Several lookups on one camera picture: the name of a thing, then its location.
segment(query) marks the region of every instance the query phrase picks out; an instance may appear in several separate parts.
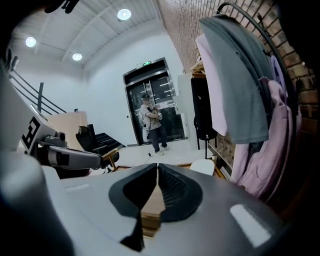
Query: white floor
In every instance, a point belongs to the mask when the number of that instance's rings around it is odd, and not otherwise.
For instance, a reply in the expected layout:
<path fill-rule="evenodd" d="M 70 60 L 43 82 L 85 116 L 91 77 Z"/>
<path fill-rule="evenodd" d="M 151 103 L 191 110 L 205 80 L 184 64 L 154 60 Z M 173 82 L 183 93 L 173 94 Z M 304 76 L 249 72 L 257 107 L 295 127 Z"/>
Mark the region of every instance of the white floor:
<path fill-rule="evenodd" d="M 155 154 L 152 145 L 124 147 L 119 151 L 120 158 L 116 162 L 116 165 L 124 167 L 134 167 L 152 163 L 184 165 L 192 164 L 198 159 L 205 159 L 205 149 L 191 150 L 188 140 L 168 142 L 168 147 L 168 151 L 163 151 L 163 156 Z M 212 153 L 208 149 L 207 158 L 211 156 Z"/>

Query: man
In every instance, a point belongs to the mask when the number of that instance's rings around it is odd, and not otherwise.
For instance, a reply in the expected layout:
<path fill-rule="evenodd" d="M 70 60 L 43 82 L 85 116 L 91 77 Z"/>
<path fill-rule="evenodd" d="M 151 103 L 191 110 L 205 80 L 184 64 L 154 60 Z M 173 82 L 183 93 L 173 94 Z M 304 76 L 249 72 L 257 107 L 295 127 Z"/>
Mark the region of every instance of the man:
<path fill-rule="evenodd" d="M 140 108 L 140 112 L 143 116 L 143 120 L 145 122 L 146 129 L 150 132 L 150 139 L 152 141 L 152 146 L 154 148 L 154 152 L 163 156 L 164 153 L 160 151 L 159 148 L 159 138 L 161 138 L 162 147 L 164 150 L 169 150 L 167 146 L 167 132 L 163 125 L 159 122 L 158 109 L 150 104 L 150 96 L 148 94 L 144 94 L 141 98 L 142 106 Z"/>

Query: white stool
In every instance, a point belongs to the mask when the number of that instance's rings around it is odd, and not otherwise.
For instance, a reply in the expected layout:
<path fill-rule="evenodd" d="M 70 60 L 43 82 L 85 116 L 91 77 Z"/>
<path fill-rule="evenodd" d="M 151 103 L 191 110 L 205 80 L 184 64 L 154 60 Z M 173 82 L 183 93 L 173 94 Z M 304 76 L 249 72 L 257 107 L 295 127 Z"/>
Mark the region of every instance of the white stool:
<path fill-rule="evenodd" d="M 215 171 L 215 163 L 209 159 L 199 159 L 191 164 L 190 170 L 212 176 Z"/>

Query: hanging clothes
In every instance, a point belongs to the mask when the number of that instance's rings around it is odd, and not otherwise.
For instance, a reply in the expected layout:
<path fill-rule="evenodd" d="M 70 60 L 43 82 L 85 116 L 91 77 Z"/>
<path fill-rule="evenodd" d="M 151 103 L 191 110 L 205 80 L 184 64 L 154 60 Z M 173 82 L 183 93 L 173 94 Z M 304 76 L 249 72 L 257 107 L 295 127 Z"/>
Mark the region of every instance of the hanging clothes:
<path fill-rule="evenodd" d="M 276 182 L 276 184 L 274 186 L 274 189 L 273 189 L 272 193 L 269 195 L 268 199 L 265 200 L 265 202 L 270 201 L 273 198 L 273 196 L 275 195 L 275 193 L 279 190 L 279 188 L 282 185 L 282 181 L 283 181 L 284 175 L 288 174 L 290 176 L 292 170 L 288 169 L 288 167 L 290 168 L 290 167 L 296 166 L 296 163 L 297 163 L 297 161 L 299 159 L 297 157 L 297 154 L 298 154 L 298 146 L 299 146 L 299 142 L 300 142 L 301 128 L 302 128 L 302 115 L 301 115 L 300 108 L 298 107 L 298 112 L 297 112 L 297 116 L 296 116 L 295 144 L 292 144 L 290 146 L 291 155 L 288 155 L 289 154 L 289 151 L 288 151 L 287 155 L 286 155 L 286 158 L 285 158 L 283 169 L 282 169 L 279 177 L 277 178 L 277 182 Z"/>
<path fill-rule="evenodd" d="M 284 103 L 284 92 L 277 82 L 268 83 L 274 104 L 269 128 L 269 140 L 259 152 L 254 153 L 246 163 L 249 145 L 237 145 L 231 174 L 231 181 L 244 186 L 245 190 L 257 198 L 267 199 L 277 188 L 288 162 L 293 137 L 291 109 Z"/>
<path fill-rule="evenodd" d="M 205 76 L 208 85 L 208 94 L 210 99 L 212 128 L 220 135 L 226 136 L 227 123 L 223 110 L 223 96 L 221 90 L 221 83 L 218 72 L 213 61 L 210 46 L 204 34 L 200 35 L 195 40 L 205 70 Z"/>
<path fill-rule="evenodd" d="M 235 19 L 216 15 L 200 20 L 221 82 L 222 106 L 231 141 L 266 141 L 272 116 L 270 92 L 259 82 L 272 79 L 263 45 Z"/>
<path fill-rule="evenodd" d="M 285 83 L 284 75 L 282 74 L 282 70 L 280 68 L 279 62 L 275 56 L 270 57 L 270 63 L 271 63 L 271 71 L 272 71 L 272 77 L 274 81 L 276 81 L 278 84 L 282 86 L 283 92 L 284 92 L 284 103 L 287 105 L 287 88 Z"/>

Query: hook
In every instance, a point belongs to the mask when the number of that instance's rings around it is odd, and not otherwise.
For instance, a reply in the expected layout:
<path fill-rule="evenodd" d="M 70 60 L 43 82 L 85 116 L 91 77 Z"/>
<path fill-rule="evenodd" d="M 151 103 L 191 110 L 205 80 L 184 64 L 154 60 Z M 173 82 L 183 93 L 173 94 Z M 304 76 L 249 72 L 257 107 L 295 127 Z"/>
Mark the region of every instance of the hook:
<path fill-rule="evenodd" d="M 271 53 L 270 53 L 270 52 L 268 52 L 267 50 L 262 50 L 262 51 L 263 51 L 263 53 L 264 53 L 265 55 L 271 57 Z"/>
<path fill-rule="evenodd" d="M 263 23 L 263 21 L 262 21 L 262 16 L 261 16 L 261 14 L 260 14 L 259 12 L 256 14 L 256 17 L 257 17 L 258 20 L 260 21 L 259 24 L 261 25 L 263 31 L 266 33 L 266 35 L 267 35 L 269 38 L 271 38 L 270 33 L 269 33 L 269 32 L 267 31 L 267 29 L 265 28 L 265 25 L 264 25 L 264 23 Z"/>
<path fill-rule="evenodd" d="M 316 76 L 314 76 L 311 72 L 310 72 L 310 69 L 306 66 L 306 63 L 303 61 L 302 62 L 302 65 L 306 68 L 306 70 L 308 71 L 308 74 L 309 74 L 309 79 L 311 80 L 312 82 L 312 89 L 315 89 L 316 88 Z"/>

